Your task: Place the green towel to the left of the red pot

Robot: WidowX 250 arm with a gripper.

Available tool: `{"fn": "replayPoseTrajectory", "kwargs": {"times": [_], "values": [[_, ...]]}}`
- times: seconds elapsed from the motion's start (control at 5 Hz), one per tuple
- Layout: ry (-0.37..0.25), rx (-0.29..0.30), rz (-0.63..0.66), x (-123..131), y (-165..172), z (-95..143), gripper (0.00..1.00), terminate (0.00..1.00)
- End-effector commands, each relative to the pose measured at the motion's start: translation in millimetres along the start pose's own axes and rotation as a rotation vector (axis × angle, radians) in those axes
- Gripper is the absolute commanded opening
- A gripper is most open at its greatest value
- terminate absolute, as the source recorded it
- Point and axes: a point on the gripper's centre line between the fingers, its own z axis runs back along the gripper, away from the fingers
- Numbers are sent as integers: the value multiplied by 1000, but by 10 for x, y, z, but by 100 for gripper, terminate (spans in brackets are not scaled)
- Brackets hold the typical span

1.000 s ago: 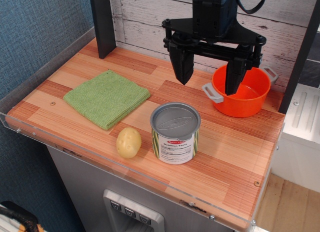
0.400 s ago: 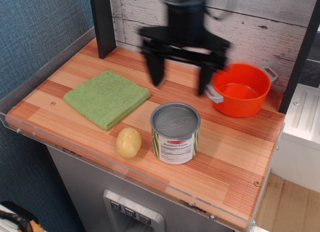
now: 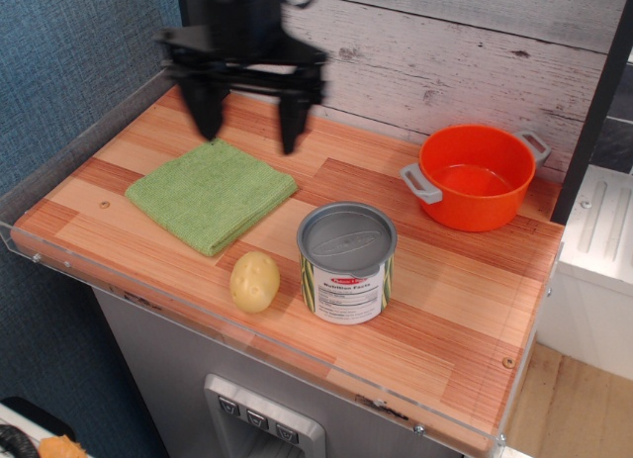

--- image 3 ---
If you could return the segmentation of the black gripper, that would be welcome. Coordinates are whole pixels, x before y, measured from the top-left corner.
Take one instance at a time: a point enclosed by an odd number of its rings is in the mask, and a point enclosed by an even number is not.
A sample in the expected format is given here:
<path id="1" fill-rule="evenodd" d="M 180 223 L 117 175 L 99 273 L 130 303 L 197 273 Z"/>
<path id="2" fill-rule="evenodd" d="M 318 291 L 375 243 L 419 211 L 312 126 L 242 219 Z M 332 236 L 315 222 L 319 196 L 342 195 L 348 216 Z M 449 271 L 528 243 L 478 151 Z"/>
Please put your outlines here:
<path id="1" fill-rule="evenodd" d="M 280 98 L 283 152 L 295 149 L 312 104 L 324 96 L 325 52 L 285 30 L 285 0 L 189 0 L 190 23 L 166 28 L 156 40 L 192 119 L 206 140 L 224 122 L 229 89 Z"/>

